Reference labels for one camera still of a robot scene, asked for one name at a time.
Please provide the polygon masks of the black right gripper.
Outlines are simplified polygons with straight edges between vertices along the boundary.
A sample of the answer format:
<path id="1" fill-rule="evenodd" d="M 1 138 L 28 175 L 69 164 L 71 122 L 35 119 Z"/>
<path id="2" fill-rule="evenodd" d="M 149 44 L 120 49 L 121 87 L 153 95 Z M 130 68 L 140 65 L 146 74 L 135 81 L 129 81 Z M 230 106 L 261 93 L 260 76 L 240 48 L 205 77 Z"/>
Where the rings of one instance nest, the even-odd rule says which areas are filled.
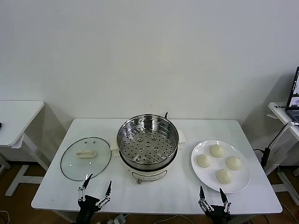
<path id="1" fill-rule="evenodd" d="M 223 206 L 210 205 L 205 198 L 203 187 L 200 187 L 199 201 L 200 208 L 205 212 L 205 215 L 209 217 L 213 224 L 227 224 L 231 220 L 230 206 L 231 202 L 228 201 L 226 194 L 220 188 L 221 200 Z"/>

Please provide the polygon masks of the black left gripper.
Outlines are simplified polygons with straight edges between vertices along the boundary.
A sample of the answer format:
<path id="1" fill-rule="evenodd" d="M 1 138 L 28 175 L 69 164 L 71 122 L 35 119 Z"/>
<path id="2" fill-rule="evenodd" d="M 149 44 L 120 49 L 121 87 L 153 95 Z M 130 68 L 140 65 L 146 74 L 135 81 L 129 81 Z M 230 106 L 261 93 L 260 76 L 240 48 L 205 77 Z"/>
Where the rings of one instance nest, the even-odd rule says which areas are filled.
<path id="1" fill-rule="evenodd" d="M 78 194 L 79 194 L 78 205 L 80 207 L 80 211 L 76 218 L 76 221 L 74 222 L 75 224 L 89 224 L 91 222 L 93 214 L 99 211 L 100 208 L 105 206 L 111 200 L 110 195 L 111 195 L 112 180 L 110 180 L 109 182 L 109 186 L 107 188 L 107 191 L 103 199 L 100 200 L 93 196 L 85 195 L 85 190 L 92 176 L 93 174 L 90 174 L 88 177 L 86 177 L 82 186 L 79 187 L 78 189 Z"/>

